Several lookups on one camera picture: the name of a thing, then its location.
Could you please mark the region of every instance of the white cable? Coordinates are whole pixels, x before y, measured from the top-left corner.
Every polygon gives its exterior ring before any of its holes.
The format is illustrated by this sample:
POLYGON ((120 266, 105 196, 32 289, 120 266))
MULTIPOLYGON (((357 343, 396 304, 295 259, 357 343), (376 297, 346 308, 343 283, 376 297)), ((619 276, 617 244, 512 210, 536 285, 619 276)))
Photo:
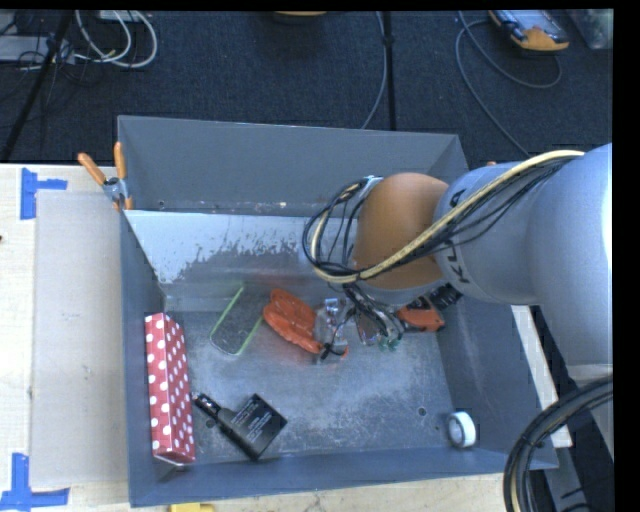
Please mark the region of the white cable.
POLYGON ((95 51, 98 55, 100 55, 100 59, 93 59, 93 58, 88 57, 86 55, 77 55, 77 54, 76 54, 76 57, 78 57, 80 59, 90 60, 91 62, 95 62, 95 63, 98 63, 98 64, 108 63, 108 64, 113 64, 114 66, 119 66, 119 67, 127 68, 127 69, 142 68, 142 67, 147 66, 148 64, 150 64, 156 58, 156 55, 158 53, 158 37, 156 35, 156 31, 153 28, 153 25, 147 19, 147 17, 144 16, 140 11, 131 11, 131 17, 134 18, 134 17, 137 16, 137 18, 140 21, 142 21, 142 23, 144 23, 144 25, 149 30, 149 35, 151 36, 151 42, 152 42, 151 54, 145 60, 142 60, 140 62, 132 62, 132 63, 120 62, 127 55, 127 53, 129 53, 129 51, 131 50, 131 32, 129 31, 129 28, 127 27, 127 24, 124 22, 124 20, 118 14, 117 11, 114 10, 113 14, 115 15, 116 19, 118 20, 118 22, 122 26, 122 28, 123 28, 123 30, 125 32, 125 35, 127 36, 127 46, 126 46, 126 48, 125 48, 125 50, 123 52, 121 52, 119 55, 116 55, 116 56, 109 56, 109 54, 106 54, 106 53, 102 52, 100 50, 100 48, 98 48, 94 44, 93 40, 91 39, 91 36, 89 36, 87 30, 84 28, 84 26, 82 24, 82 19, 80 18, 80 10, 77 9, 75 14, 76 14, 76 21, 78 22, 78 26, 80 28, 80 32, 82 33, 82 36, 85 38, 87 43, 89 43, 89 45, 91 46, 93 51, 95 51))
POLYGON ((90 60, 91 62, 96 62, 98 64, 106 64, 106 63, 110 63, 110 62, 115 62, 117 60, 120 60, 122 58, 124 58, 127 53, 129 53, 129 50, 131 49, 131 32, 129 32, 129 28, 127 27, 127 24, 124 22, 124 20, 122 19, 122 17, 116 12, 113 11, 114 15, 116 16, 116 19, 118 20, 118 23, 120 23, 120 25, 122 25, 122 29, 124 30, 125 35, 127 36, 127 46, 126 48, 119 54, 119 55, 115 55, 115 56, 109 56, 109 54, 104 53, 102 50, 100 50, 100 48, 98 48, 95 43, 93 42, 93 39, 91 39, 91 36, 89 35, 89 33, 87 32, 87 30, 84 28, 84 25, 82 24, 82 19, 80 18, 80 9, 76 9, 76 21, 78 22, 78 27, 80 28, 80 32, 82 33, 82 37, 84 37, 84 39, 87 41, 87 43, 89 43, 89 46, 91 47, 91 49, 96 52, 98 55, 100 55, 100 59, 94 59, 93 57, 89 57, 87 55, 78 55, 76 54, 76 57, 79 59, 84 59, 84 60, 90 60))
POLYGON ((152 43, 151 54, 145 60, 134 62, 133 64, 127 64, 125 62, 112 62, 112 64, 120 66, 122 68, 138 69, 151 64, 151 62, 153 62, 153 60, 156 58, 156 54, 158 53, 158 37, 156 35, 155 29, 153 28, 153 25, 149 22, 145 15, 143 15, 140 11, 131 11, 131 14, 132 16, 138 16, 138 19, 140 19, 140 21, 142 21, 142 23, 144 23, 149 29, 149 35, 151 36, 152 43))

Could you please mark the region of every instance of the orange object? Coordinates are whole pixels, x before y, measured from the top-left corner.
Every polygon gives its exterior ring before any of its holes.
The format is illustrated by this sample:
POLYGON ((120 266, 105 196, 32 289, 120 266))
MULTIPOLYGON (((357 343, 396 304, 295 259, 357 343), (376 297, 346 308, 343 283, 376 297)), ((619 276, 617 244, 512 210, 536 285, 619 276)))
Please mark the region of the orange object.
POLYGON ((276 288, 271 300, 262 310, 265 321, 285 340, 312 354, 320 354, 322 343, 314 339, 316 313, 304 301, 289 292, 276 288))
POLYGON ((124 163, 124 154, 122 153, 122 142, 118 141, 113 146, 113 160, 116 164, 116 172, 121 180, 127 177, 127 166, 124 163))
POLYGON ((400 320, 423 332, 436 332, 444 327, 440 313, 425 297, 420 297, 417 303, 403 307, 396 314, 400 320))
POLYGON ((78 162, 87 170, 98 185, 102 186, 107 182, 107 177, 93 161, 93 158, 87 153, 78 153, 78 162))

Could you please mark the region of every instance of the black stand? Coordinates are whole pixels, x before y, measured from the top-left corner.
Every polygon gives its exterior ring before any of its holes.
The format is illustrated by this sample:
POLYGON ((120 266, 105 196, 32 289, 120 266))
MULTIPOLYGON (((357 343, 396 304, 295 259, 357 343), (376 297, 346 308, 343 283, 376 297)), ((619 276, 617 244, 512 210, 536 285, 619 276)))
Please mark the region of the black stand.
POLYGON ((18 116, 13 128, 11 128, 11 133, 9 133, 9 137, 7 138, 7 142, 2 147, 2 153, 0 154, 0 163, 8 163, 9 158, 11 158, 11 154, 13 153, 13 149, 20 137, 20 133, 22 133, 22 129, 24 128, 25 123, 27 122, 27 118, 29 117, 29 113, 33 108, 33 104, 40 93, 40 89, 42 88, 42 84, 44 83, 44 79, 47 76, 49 71, 49 67, 53 62, 54 57, 58 53, 60 46, 62 44, 62 40, 67 33, 67 29, 71 24, 71 19, 73 18, 73 11, 63 11, 62 18, 60 19, 60 23, 58 24, 58 28, 53 38, 53 42, 49 44, 49 51, 47 52, 47 56, 42 63, 42 67, 38 72, 38 76, 36 77, 36 81, 31 87, 31 91, 29 92, 29 97, 22 107, 22 111, 18 116))

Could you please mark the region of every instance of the yellow cable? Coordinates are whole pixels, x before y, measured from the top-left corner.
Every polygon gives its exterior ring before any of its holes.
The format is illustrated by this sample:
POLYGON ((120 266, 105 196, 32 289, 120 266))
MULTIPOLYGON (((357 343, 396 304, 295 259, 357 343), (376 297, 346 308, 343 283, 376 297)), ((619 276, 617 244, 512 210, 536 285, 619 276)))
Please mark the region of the yellow cable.
MULTIPOLYGON (((338 284, 353 283, 358 278, 371 279, 372 277, 375 277, 378 274, 387 270, 389 267, 391 267, 392 265, 394 265, 395 263, 397 263, 398 261, 406 257, 411 252, 415 251, 418 247, 423 245, 427 240, 432 238, 440 229, 445 227, 453 218, 455 218, 457 215, 460 215, 460 213, 464 212, 473 204, 483 199, 487 194, 492 192, 495 188, 497 188, 499 185, 501 185, 505 181, 512 178, 514 175, 528 171, 532 167, 548 162, 550 160, 554 160, 558 158, 573 158, 573 157, 578 157, 582 155, 584 155, 583 151, 573 151, 573 150, 550 151, 548 153, 543 153, 542 155, 534 156, 532 158, 529 158, 528 160, 525 160, 524 162, 521 162, 515 165, 514 167, 509 169, 507 172, 501 174, 500 176, 497 176, 494 180, 492 180, 491 182, 487 183, 486 185, 478 189, 475 193, 473 193, 467 199, 459 203, 456 207, 452 208, 449 212, 447 212, 440 219, 438 219, 437 222, 432 224, 429 228, 427 228, 420 235, 418 235, 417 238, 409 242, 398 252, 396 252, 395 254, 392 254, 387 259, 381 261, 380 263, 371 267, 368 270, 364 270, 361 273, 354 272, 353 274, 350 274, 347 276, 333 276, 315 266, 314 266, 314 271, 325 281, 338 283, 338 284)), ((327 220, 327 216, 328 216, 328 213, 325 212, 321 217, 318 227, 316 228, 313 235, 313 239, 311 243, 311 255, 314 259, 315 259, 315 254, 316 254, 315 249, 316 249, 316 244, 318 242, 319 234, 327 220)))

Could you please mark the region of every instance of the blue tape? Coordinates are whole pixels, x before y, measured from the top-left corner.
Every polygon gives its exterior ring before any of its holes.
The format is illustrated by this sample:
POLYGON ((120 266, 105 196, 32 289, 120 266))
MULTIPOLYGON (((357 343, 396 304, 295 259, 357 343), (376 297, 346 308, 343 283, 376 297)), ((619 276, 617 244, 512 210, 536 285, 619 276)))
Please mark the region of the blue tape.
POLYGON ((29 457, 21 453, 11 456, 11 490, 0 496, 0 510, 29 512, 32 507, 56 507, 66 505, 69 489, 49 492, 31 492, 29 487, 29 457))
POLYGON ((48 179, 38 181, 38 174, 26 167, 22 168, 22 188, 20 197, 20 219, 33 219, 36 216, 36 192, 41 189, 66 190, 66 180, 48 179))

